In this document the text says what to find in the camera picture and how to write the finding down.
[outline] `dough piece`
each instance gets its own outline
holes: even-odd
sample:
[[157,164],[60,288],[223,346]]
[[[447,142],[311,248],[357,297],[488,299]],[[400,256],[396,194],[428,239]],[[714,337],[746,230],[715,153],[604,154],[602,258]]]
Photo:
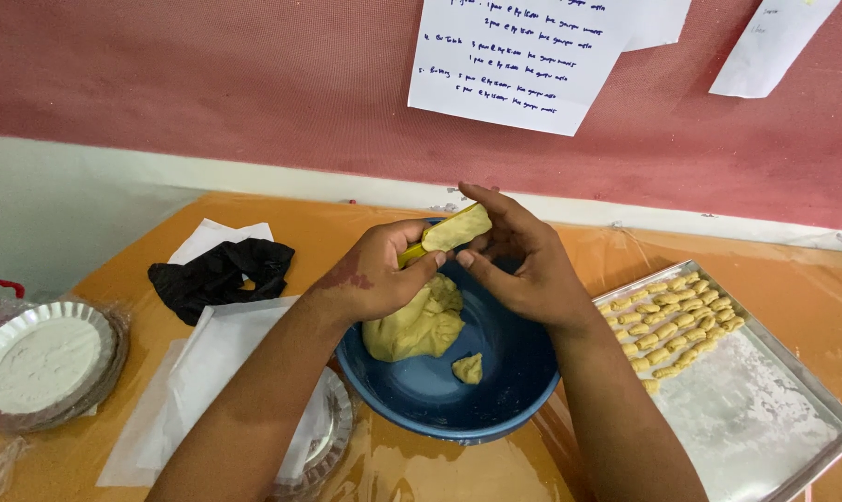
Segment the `dough piece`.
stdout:
[[678,331],[678,325],[677,324],[666,323],[666,324],[663,324],[662,326],[660,326],[659,328],[656,328],[656,331],[654,331],[653,334],[656,336],[656,339],[664,340],[664,339],[672,336],[673,334],[675,334],[676,331]]
[[675,294],[678,295],[678,298],[681,300],[690,300],[696,296],[696,292],[694,290],[681,290]]
[[652,284],[648,284],[645,290],[648,293],[659,293],[660,291],[666,291],[669,288],[669,285],[665,282],[654,282]]
[[657,343],[659,343],[659,337],[654,333],[650,333],[650,335],[644,335],[639,338],[638,341],[635,342],[635,345],[637,345],[641,350],[648,350],[656,347]]
[[690,315],[694,316],[694,319],[700,320],[704,317],[711,317],[712,316],[712,309],[707,306],[701,306],[698,309],[694,310],[690,313]]
[[713,300],[718,297],[718,291],[715,290],[706,290],[700,293],[700,299],[703,300],[703,304],[710,304]]
[[482,354],[465,357],[452,363],[452,373],[461,382],[476,385],[482,380]]
[[634,295],[631,295],[629,297],[629,300],[631,300],[632,302],[637,302],[639,300],[643,300],[644,298],[648,297],[649,295],[650,295],[650,293],[648,293],[647,290],[641,290],[641,291],[638,291],[637,293],[635,293]]
[[650,332],[650,326],[646,324],[635,324],[634,326],[629,328],[629,335],[643,335]]
[[706,330],[706,331],[709,331],[709,330],[710,330],[710,329],[712,329],[715,325],[716,325],[716,318],[710,315],[709,317],[704,317],[704,318],[703,318],[703,321],[700,321],[700,326],[699,326],[699,327],[700,327],[700,328],[703,328],[703,329],[704,329],[704,330]]
[[709,287],[709,281],[705,280],[705,279],[702,279],[702,280],[698,280],[690,288],[692,290],[694,290],[694,292],[697,293],[698,295],[701,295],[701,294],[703,294],[703,291],[706,291],[706,288],[708,288],[708,287]]
[[727,321],[727,323],[723,323],[722,329],[727,331],[728,333],[731,333],[737,330],[740,326],[742,326],[745,323],[746,321],[744,321],[743,318],[738,315],[732,318],[730,321]]
[[699,351],[697,351],[695,348],[685,350],[680,356],[678,356],[678,360],[675,361],[675,365],[682,369],[687,368],[688,366],[693,364],[698,354]]
[[687,330],[684,333],[684,337],[688,339],[688,341],[697,341],[705,338],[705,330],[703,328],[694,328],[693,330]]
[[631,363],[631,370],[637,372],[649,370],[650,369],[650,361],[643,357],[636,357],[629,361]]
[[699,298],[691,298],[690,300],[684,300],[680,303],[680,305],[682,306],[682,310],[684,312],[690,312],[691,310],[697,310],[699,307],[703,306],[703,300]]
[[635,354],[638,354],[638,346],[633,343],[623,343],[622,348],[623,354],[627,356],[634,356]]
[[660,314],[668,315],[668,314],[674,314],[674,313],[678,312],[679,310],[682,310],[681,305],[679,305],[679,304],[668,304],[668,305],[664,306],[663,309],[660,310],[659,312],[660,312]]
[[706,337],[706,339],[710,339],[710,340],[712,340],[712,339],[720,340],[720,339],[724,338],[724,335],[727,335],[727,334],[728,334],[727,331],[723,330],[722,328],[720,328],[718,326],[715,326],[714,328],[710,329],[709,331],[707,331],[705,333],[705,337]]
[[704,352],[712,352],[713,350],[716,350],[716,347],[718,347],[718,340],[713,338],[697,342],[693,348],[696,350],[697,354],[703,354]]
[[730,321],[734,318],[734,309],[726,308],[724,310],[720,310],[716,312],[716,321],[719,323],[724,323],[725,321]]
[[665,314],[663,314],[662,312],[657,312],[655,314],[647,314],[646,316],[644,316],[642,322],[644,324],[649,324],[653,326],[656,323],[660,323],[663,319],[665,319]]
[[687,283],[688,281],[683,277],[676,277],[668,282],[668,287],[670,291],[683,290],[684,285]]
[[657,350],[654,350],[653,352],[647,354],[644,357],[648,361],[650,361],[651,366],[656,366],[657,364],[660,364],[662,361],[665,361],[666,359],[668,359],[669,356],[671,356],[671,353],[669,352],[668,348],[658,348]]
[[619,324],[637,323],[641,320],[641,314],[633,312],[631,314],[622,314],[619,316]]
[[730,305],[730,298],[728,298],[728,297],[721,297],[721,298],[718,298],[717,300],[713,300],[713,301],[709,304],[709,308],[711,308],[711,309],[715,310],[716,312],[718,312],[718,311],[720,311],[720,310],[724,309],[725,307],[727,307],[728,305]]
[[451,251],[459,245],[473,240],[474,237],[488,232],[492,228],[492,221],[486,208],[474,204],[465,212],[460,212],[448,220],[434,225],[421,247],[427,251]]
[[682,369],[678,366],[666,366],[665,368],[660,368],[658,370],[653,371],[653,378],[662,380],[666,378],[672,378],[674,376],[678,376],[678,373],[682,372]]
[[394,363],[407,357],[440,357],[458,338],[464,307],[455,282],[437,273],[396,313],[362,323],[362,341],[371,357]]
[[676,304],[680,301],[681,299],[674,293],[662,293],[661,295],[656,295],[653,299],[653,303],[655,304]]
[[659,312],[659,305],[655,304],[640,304],[635,307],[635,312],[639,314],[654,314]]
[[642,380],[641,385],[644,386],[644,390],[647,391],[648,394],[651,396],[655,393],[659,392],[659,380],[647,379]]
[[625,300],[614,300],[610,302],[610,308],[614,312],[622,312],[623,310],[629,308],[631,306],[631,300],[626,298]]
[[681,314],[672,319],[672,322],[677,324],[679,328],[689,328],[694,325],[696,319],[694,319],[694,316],[691,314]]
[[665,342],[665,345],[663,345],[663,347],[668,349],[670,354],[674,354],[679,350],[683,349],[686,345],[688,345],[688,339],[685,338],[684,335],[678,335],[677,337],[674,337],[669,341]]

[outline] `skin mark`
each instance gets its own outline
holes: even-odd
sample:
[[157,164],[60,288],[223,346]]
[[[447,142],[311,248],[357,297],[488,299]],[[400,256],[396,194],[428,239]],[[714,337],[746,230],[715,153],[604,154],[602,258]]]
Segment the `skin mark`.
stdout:
[[368,280],[365,274],[359,274],[359,258],[361,253],[350,249],[348,253],[340,258],[340,261],[326,273],[322,279],[318,279],[315,288],[318,290],[330,290],[340,286],[353,286],[360,290],[370,290],[374,283]]

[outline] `fingernail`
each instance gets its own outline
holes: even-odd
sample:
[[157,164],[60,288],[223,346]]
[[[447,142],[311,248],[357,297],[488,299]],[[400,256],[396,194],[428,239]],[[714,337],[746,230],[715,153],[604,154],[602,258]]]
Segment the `fingernail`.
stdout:
[[458,256],[455,259],[461,264],[464,268],[469,268],[473,265],[473,255],[468,253],[467,251],[462,251],[458,253]]

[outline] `white powder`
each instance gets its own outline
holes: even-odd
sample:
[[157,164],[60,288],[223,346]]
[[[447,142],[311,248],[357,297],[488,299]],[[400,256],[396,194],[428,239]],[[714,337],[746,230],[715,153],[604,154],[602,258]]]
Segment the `white powder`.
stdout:
[[74,392],[95,367],[101,340],[80,319],[32,326],[0,350],[0,410],[33,413]]
[[761,500],[842,429],[743,330],[663,381],[654,399],[711,502]]

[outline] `pink wall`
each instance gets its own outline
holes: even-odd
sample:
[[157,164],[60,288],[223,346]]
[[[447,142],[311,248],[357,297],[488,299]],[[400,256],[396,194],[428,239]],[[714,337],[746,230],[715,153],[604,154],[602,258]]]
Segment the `pink wall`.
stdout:
[[0,135],[842,228],[842,2],[770,97],[706,93],[761,0],[694,0],[575,138],[409,109],[421,0],[0,0]]

